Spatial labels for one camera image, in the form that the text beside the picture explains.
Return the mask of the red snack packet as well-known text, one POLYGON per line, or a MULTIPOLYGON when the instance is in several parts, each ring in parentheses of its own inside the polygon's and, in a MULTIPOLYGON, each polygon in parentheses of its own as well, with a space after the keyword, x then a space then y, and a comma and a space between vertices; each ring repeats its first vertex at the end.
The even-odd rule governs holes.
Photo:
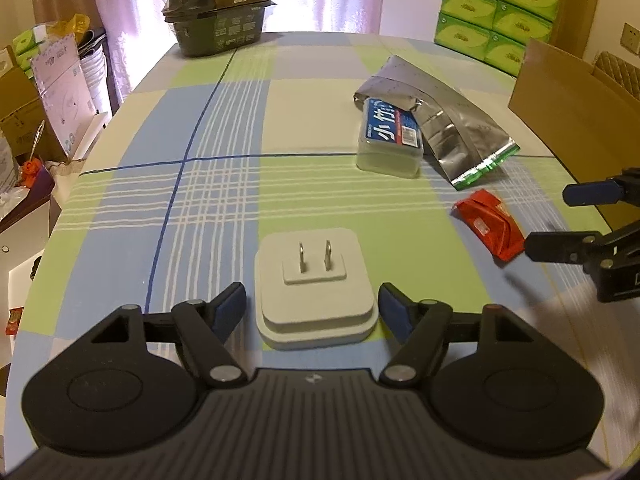
POLYGON ((508 263, 524 252, 525 237, 498 196, 481 188, 454 204, 454 215, 478 237, 488 252, 508 263))

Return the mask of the white plug adapter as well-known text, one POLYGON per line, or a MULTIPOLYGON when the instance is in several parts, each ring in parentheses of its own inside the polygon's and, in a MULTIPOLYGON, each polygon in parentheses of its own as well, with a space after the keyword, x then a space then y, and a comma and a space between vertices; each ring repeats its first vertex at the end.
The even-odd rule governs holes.
POLYGON ((254 267, 255 323, 272 348, 354 344, 378 322, 378 303, 352 230, 269 234, 254 267))

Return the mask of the large cardboard box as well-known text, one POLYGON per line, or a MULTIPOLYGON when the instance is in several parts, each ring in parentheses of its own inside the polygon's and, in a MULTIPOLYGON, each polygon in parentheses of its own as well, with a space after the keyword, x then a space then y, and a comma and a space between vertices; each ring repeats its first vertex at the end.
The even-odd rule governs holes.
POLYGON ((639 104, 598 81, 593 65, 532 40, 509 102, 579 183, 640 164, 639 104))

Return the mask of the quilted tan chair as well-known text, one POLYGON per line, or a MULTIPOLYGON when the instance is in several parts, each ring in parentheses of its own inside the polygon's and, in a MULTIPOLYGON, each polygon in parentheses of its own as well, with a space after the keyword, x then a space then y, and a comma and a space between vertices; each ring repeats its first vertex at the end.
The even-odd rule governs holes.
POLYGON ((602 51, 594 62, 592 74, 621 99, 634 102, 634 105, 639 104, 640 70, 634 64, 610 52, 602 51))

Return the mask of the silver foil pouch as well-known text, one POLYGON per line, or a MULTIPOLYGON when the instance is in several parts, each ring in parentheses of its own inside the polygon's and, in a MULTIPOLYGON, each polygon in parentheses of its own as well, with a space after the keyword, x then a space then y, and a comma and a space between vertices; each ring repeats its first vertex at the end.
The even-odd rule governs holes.
POLYGON ((354 94, 358 106, 374 99, 412 115, 442 173, 458 191, 520 149, 484 110, 398 55, 388 58, 354 94))

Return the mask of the checked tablecloth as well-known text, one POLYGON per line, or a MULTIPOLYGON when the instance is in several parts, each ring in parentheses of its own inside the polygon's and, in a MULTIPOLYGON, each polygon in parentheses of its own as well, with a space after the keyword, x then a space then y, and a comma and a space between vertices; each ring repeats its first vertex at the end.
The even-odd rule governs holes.
POLYGON ((415 179, 359 170, 354 92, 392 55, 446 82, 518 144, 480 182, 524 232, 604 230, 563 204, 570 175, 508 107, 513 79, 425 41, 338 32, 267 34, 212 58, 169 50, 128 96, 82 168, 25 301, 9 376, 6 466, 34 441, 21 413, 29 378, 121 304, 165 311, 254 283, 275 232, 354 231, 373 285, 475 311, 515 310, 585 364, 605 392, 592 442, 607 463, 637 456, 632 307, 601 306, 577 266, 520 257, 498 266, 452 213, 460 194, 426 162, 415 179))

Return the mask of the blue labelled plastic box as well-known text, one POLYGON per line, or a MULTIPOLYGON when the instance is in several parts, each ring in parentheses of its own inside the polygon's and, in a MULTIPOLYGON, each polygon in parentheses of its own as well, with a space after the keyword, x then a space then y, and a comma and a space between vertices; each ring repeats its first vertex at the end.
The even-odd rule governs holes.
POLYGON ((356 166, 363 171, 414 179, 424 155, 412 114, 375 98, 364 100, 356 166))

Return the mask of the stack of green tissue boxes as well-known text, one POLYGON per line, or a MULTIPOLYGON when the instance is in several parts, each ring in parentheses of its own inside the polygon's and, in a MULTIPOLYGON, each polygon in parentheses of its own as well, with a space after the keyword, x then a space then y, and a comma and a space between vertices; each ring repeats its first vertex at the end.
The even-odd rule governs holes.
POLYGON ((560 0, 442 0, 434 43, 518 76, 530 40, 547 42, 560 0))

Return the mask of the crumpled white plastic bag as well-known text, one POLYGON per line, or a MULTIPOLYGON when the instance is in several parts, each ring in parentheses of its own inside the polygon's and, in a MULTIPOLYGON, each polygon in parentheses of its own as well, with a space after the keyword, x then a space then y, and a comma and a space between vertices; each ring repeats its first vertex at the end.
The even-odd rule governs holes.
POLYGON ((10 197, 20 185, 20 168, 5 136, 0 136, 0 192, 2 200, 10 197))

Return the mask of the white stacked buckets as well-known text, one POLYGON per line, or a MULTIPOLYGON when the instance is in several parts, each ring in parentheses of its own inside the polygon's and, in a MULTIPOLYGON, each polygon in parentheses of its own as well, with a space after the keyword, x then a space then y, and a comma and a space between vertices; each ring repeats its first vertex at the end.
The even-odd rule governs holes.
POLYGON ((105 29, 89 29, 79 44, 78 54, 96 111, 113 117, 119 102, 105 29))

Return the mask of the dark instant noodle bowl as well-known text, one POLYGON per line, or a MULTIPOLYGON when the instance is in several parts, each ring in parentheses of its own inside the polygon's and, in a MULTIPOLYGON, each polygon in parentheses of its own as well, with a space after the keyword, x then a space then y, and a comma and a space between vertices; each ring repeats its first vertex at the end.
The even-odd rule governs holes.
POLYGON ((166 0, 165 22, 186 58, 244 47, 260 39, 271 0, 166 0))

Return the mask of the yellow plastic bag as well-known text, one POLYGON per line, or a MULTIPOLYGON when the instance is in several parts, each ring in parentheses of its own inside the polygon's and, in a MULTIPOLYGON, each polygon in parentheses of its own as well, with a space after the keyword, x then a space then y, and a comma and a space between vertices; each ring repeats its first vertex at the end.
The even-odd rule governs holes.
POLYGON ((91 20, 86 14, 76 13, 68 21, 56 21, 46 25, 47 37, 62 39, 72 35, 76 44, 80 44, 82 38, 91 27, 91 20))

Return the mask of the small green boxes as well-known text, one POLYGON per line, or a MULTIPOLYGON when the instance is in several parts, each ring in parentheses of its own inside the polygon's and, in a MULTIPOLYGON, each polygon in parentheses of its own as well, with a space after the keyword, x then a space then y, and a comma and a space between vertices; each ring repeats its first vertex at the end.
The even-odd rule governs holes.
POLYGON ((27 73, 32 68, 32 59, 46 47, 47 43, 46 24, 39 24, 21 32, 12 40, 16 64, 27 73))

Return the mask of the wall power sockets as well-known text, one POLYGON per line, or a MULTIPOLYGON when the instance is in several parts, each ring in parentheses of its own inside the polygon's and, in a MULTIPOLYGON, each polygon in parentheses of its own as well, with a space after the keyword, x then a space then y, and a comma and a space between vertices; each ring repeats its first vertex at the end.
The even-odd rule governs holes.
POLYGON ((640 53, 640 30, 629 23, 625 23, 620 35, 620 45, 633 55, 640 53))

